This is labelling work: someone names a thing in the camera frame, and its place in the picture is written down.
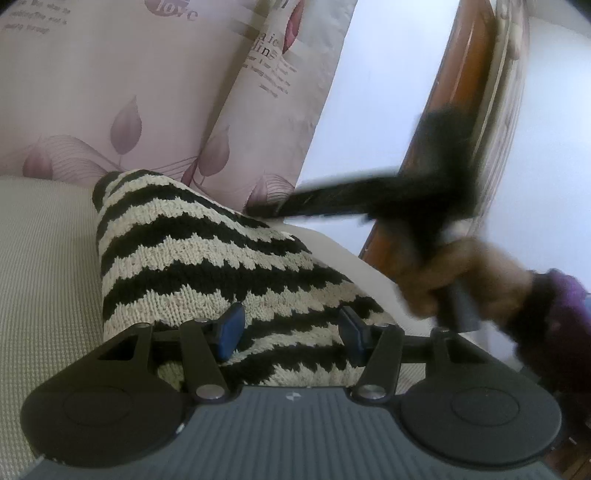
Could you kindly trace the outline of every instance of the leaf print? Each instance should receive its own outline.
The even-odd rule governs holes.
[[[300,32],[301,15],[304,12],[304,0],[300,0],[295,6],[287,21],[285,28],[285,40],[283,41],[283,53],[290,49],[293,42],[296,41],[297,34]]]
[[[51,159],[53,180],[90,187],[111,170],[120,170],[89,144],[71,135],[54,135],[44,141]]]
[[[274,173],[263,175],[252,189],[246,201],[246,206],[258,203],[281,202],[294,191],[294,188],[290,182],[280,175]]]
[[[228,126],[211,137],[195,161],[199,166],[199,173],[204,177],[210,177],[221,172],[228,163],[230,158],[229,129]]]
[[[137,98],[134,96],[113,120],[111,143],[119,155],[129,153],[142,134],[142,119],[139,117]]]
[[[22,166],[22,176],[46,180],[53,178],[51,158],[41,140],[37,141],[27,155],[25,163]]]
[[[246,201],[246,206],[257,205],[259,203],[265,203],[267,201],[267,182],[264,177],[258,179],[255,187],[252,189],[251,194]]]
[[[197,164],[199,163],[199,157],[193,160],[187,170],[183,173],[183,178],[181,178],[181,183],[184,183],[187,187],[191,186],[191,180],[193,179],[193,175],[195,175],[195,170],[197,170]]]

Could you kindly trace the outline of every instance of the wooden door frame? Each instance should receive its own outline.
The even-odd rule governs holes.
[[[488,78],[495,38],[496,19],[489,0],[460,0],[423,115],[452,104],[460,107],[475,121]],[[401,168],[412,165],[415,144],[416,132]],[[377,222],[359,257],[387,274],[389,250],[388,236]]]

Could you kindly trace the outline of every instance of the striped knitted fabric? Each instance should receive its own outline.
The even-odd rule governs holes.
[[[95,186],[105,340],[138,322],[177,327],[218,318],[233,302],[246,328],[221,365],[229,385],[352,385],[336,314],[392,322],[374,299],[278,232],[146,170]]]

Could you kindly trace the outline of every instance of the ribbed gray surface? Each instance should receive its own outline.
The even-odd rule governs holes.
[[[33,461],[25,397],[101,342],[95,219],[89,190],[0,177],[0,479]]]
[[[292,393],[301,396],[297,400]],[[246,387],[198,409],[168,446],[110,469],[43,460],[26,480],[555,480],[542,463],[504,472],[449,466],[415,447],[388,412],[340,388]]]

